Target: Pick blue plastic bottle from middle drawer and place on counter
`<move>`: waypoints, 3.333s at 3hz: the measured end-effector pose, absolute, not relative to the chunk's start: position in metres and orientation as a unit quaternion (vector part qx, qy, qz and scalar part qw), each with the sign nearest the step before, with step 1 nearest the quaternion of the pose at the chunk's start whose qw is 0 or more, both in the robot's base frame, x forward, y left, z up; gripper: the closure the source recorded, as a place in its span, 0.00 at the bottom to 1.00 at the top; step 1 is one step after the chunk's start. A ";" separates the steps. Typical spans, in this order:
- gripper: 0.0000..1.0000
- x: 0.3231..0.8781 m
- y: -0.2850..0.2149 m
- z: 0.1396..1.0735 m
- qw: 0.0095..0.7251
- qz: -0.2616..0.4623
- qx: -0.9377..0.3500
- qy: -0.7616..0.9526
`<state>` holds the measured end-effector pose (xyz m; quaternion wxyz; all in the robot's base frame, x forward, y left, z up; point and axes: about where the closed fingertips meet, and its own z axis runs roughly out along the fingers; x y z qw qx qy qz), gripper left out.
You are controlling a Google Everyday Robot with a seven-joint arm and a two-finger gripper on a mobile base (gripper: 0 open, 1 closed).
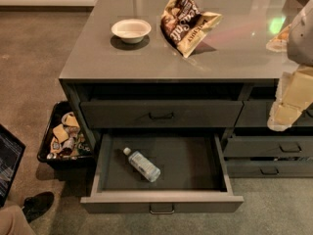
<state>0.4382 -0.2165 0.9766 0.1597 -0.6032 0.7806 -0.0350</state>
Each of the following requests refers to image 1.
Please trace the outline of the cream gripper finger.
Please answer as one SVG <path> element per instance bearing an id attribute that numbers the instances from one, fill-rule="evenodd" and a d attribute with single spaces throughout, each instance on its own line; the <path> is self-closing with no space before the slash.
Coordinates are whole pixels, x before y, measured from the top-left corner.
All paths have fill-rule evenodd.
<path id="1" fill-rule="evenodd" d="M 267 126 L 273 131 L 285 131 L 297 121 L 301 111 L 290 106 L 274 102 L 267 120 Z"/>

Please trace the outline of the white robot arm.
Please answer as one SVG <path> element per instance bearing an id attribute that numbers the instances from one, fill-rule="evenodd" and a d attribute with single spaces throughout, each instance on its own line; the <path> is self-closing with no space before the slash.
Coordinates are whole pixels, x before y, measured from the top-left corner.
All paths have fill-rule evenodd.
<path id="1" fill-rule="evenodd" d="M 313 0 L 309 0 L 292 22 L 267 44 L 273 52 L 286 52 L 298 64 L 293 73 L 279 79 L 267 126 L 285 131 L 313 104 Z"/>

